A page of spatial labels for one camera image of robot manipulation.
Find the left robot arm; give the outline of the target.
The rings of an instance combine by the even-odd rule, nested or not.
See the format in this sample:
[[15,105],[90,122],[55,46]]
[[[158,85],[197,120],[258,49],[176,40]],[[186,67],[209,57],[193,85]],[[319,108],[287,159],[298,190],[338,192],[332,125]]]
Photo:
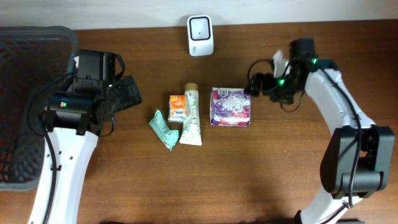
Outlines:
[[76,223],[86,170],[115,114],[142,103],[122,56],[81,50],[39,113],[44,161],[29,223]]

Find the white tube with cork cap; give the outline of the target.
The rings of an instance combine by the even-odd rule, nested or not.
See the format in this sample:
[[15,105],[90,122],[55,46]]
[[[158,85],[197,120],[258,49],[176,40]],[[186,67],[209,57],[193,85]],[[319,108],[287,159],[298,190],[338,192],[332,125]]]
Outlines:
[[185,85],[185,99],[187,100],[187,117],[183,122],[179,143],[201,146],[199,92],[196,83],[187,83]]

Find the red purple pad package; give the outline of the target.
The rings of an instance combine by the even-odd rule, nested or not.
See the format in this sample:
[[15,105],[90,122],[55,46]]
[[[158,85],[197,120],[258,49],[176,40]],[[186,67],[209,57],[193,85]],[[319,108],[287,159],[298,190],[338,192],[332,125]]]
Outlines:
[[243,88],[211,89],[210,124],[246,127],[251,122],[251,96]]

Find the teal wet wipes pack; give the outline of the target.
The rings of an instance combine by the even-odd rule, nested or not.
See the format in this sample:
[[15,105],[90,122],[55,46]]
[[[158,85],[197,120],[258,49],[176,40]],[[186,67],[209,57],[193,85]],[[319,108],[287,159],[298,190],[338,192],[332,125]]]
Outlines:
[[172,151],[179,137],[179,131],[170,129],[160,110],[155,112],[154,117],[150,120],[149,126],[155,132],[157,137],[163,142],[165,147]]

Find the orange tissue pack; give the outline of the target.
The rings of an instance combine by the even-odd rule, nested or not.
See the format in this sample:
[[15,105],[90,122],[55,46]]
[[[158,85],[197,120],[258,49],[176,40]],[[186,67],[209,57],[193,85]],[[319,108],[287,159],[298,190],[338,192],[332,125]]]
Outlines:
[[187,117],[187,103],[185,95],[170,95],[168,121],[182,123]]

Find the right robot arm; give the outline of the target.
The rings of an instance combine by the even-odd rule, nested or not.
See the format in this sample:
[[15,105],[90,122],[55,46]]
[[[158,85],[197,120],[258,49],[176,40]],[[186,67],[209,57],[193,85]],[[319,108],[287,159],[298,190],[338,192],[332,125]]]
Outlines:
[[355,204],[388,183],[395,136],[378,126],[355,102],[334,60],[319,58],[312,38],[289,44],[289,59],[266,59],[272,73],[247,74],[244,92],[269,96],[281,107],[301,91],[321,112],[331,139],[320,164],[320,191],[292,223],[341,223]]

